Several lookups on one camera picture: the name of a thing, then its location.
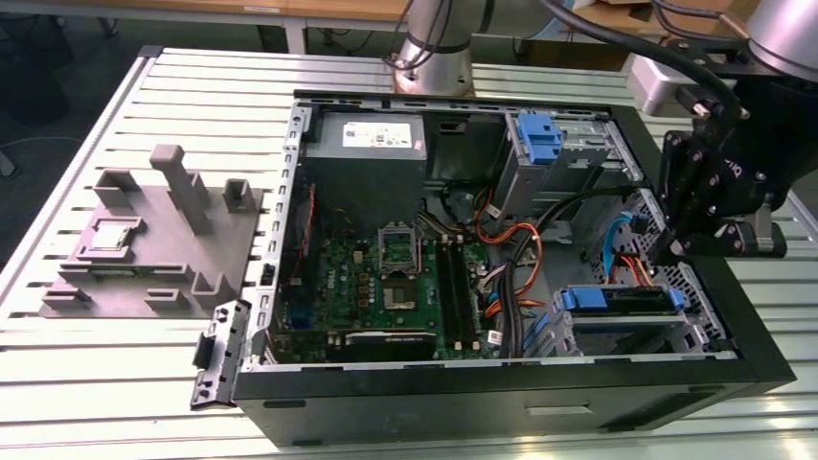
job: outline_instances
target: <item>metal table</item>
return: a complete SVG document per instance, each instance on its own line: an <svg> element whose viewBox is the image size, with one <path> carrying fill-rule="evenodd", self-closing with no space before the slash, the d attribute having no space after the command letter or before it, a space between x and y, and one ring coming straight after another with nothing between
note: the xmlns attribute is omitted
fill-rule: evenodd
<svg viewBox="0 0 818 460"><path fill-rule="evenodd" d="M482 98L632 104L625 75L477 65ZM790 255L734 262L750 299L800 380L734 400L650 433L573 435L277 450L238 410L193 413L194 346L206 320L44 319L44 284L75 246L102 169L131 168L140 183L155 144L181 144L206 185L246 177L277 190L291 92L391 90L375 59L165 49L140 57L0 275L0 457L156 458L335 452L334 458L501 457L606 460L798 459L818 456L818 230L796 198L777 213ZM646 119L657 142L685 120ZM277 218L267 194L259 229ZM247 279L261 267L250 262ZM253 288L245 295L254 298Z"/></svg>

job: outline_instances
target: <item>cardboard box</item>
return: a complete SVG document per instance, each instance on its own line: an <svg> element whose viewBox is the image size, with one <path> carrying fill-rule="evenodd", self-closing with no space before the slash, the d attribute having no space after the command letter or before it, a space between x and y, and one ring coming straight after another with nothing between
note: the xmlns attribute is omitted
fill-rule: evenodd
<svg viewBox="0 0 818 460"><path fill-rule="evenodd" d="M673 0L681 7L704 8L718 12L730 12L738 19L746 21L756 11L761 0ZM668 20L682 29L702 34L732 36L728 28L718 21L701 17L682 16L668 12Z"/></svg>
<svg viewBox="0 0 818 460"><path fill-rule="evenodd" d="M601 26L641 36L668 36L650 5L609 5L596 3L578 10L578 15Z"/></svg>

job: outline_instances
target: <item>wooden tabletop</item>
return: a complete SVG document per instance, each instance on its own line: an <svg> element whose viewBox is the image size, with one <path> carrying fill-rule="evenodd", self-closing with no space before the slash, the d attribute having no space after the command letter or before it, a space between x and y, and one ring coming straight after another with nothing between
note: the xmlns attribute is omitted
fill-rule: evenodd
<svg viewBox="0 0 818 460"><path fill-rule="evenodd" d="M290 0L43 0L43 2L63 5L146 8L183 12L287 14L287 3Z"/></svg>
<svg viewBox="0 0 818 460"><path fill-rule="evenodd" d="M283 14L303 17L394 22L409 0L46 0L67 5L96 5L191 12ZM628 7L605 3L577 11L588 20L638 35L666 35L656 20L641 21L628 15Z"/></svg>

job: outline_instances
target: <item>red cable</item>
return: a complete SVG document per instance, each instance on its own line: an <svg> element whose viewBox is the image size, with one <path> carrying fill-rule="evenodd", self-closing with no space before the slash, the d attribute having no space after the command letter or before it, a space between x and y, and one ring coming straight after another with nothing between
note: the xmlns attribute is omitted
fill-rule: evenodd
<svg viewBox="0 0 818 460"><path fill-rule="evenodd" d="M293 274L287 280L287 284L293 282L298 269L302 266L302 260L305 259L305 252L307 251L307 244L310 243L310 236L313 234L313 217L317 211L317 185L310 186L310 216L307 217L307 228L305 229L305 236L302 237L302 245L298 249L298 260L295 261L295 267L293 268Z"/></svg>

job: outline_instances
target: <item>gray plastic part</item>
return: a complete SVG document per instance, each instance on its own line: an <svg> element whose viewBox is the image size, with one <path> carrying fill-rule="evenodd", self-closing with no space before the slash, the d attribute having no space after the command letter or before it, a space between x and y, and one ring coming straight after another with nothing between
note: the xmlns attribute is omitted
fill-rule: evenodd
<svg viewBox="0 0 818 460"><path fill-rule="evenodd" d="M46 293L43 301L56 309L72 310L87 308L87 302L91 300L88 295L71 285L64 285L59 289L50 289Z"/></svg>
<svg viewBox="0 0 818 460"><path fill-rule="evenodd" d="M131 240L136 233L144 232L144 221L142 218L98 218L91 224L95 231L91 244L82 245L75 250L75 258L87 262L130 262L134 259L134 251L131 250ZM100 236L102 230L116 229L120 233L120 241L118 246L107 249L95 247L95 242Z"/></svg>
<svg viewBox="0 0 818 460"><path fill-rule="evenodd" d="M215 286L211 287L205 275L197 274L194 278L194 286L191 288L191 295L197 298L199 304L206 309L213 309L225 302L237 298L237 292L230 283L226 280L226 274L219 273L217 277Z"/></svg>
<svg viewBox="0 0 818 460"><path fill-rule="evenodd" d="M182 310L191 306L179 289L150 288L144 293L144 303L154 310Z"/></svg>
<svg viewBox="0 0 818 460"><path fill-rule="evenodd" d="M229 179L222 192L230 213L253 213L257 211L257 200L251 191L251 183L245 179Z"/></svg>
<svg viewBox="0 0 818 460"><path fill-rule="evenodd" d="M174 196L174 203L185 214L195 235L207 235L213 232L213 225L205 214L207 203L201 198L201 179L194 180L182 166L185 150L181 146L161 144L151 153L151 166L166 176L167 185Z"/></svg>
<svg viewBox="0 0 818 460"><path fill-rule="evenodd" d="M128 202L126 193L136 192L139 186L130 171L104 170L98 185L94 186L92 190L111 212L119 214L115 210L120 208L124 208L124 210L131 209L131 203Z"/></svg>
<svg viewBox="0 0 818 460"><path fill-rule="evenodd" d="M209 194L211 206L201 211L211 223L211 233L198 236L191 232L186 217L170 199L167 187L126 186L123 193L131 208L112 210L100 205L95 210L79 237L75 253L60 264L58 274L62 279L46 293L42 316L207 318L215 302L235 300L245 280L259 208L257 206L254 212L231 213L223 188L201 189L195 185L197 175L193 180L185 175L195 200L203 201L197 196L198 189L199 193L205 191ZM128 176L119 172L112 177ZM262 190L250 189L250 193L254 203L261 203ZM128 212L127 216L122 215L123 210ZM95 225L112 220L142 222L136 227L144 231L132 231L127 241L131 259L119 261L114 257L82 261L79 251L94 244ZM207 287L202 281L195 285L197 275ZM59 297L66 288L80 288L87 294L84 309L70 309L70 303L60 299L52 301L52 294ZM146 303L148 289L179 289L190 306L152 308Z"/></svg>

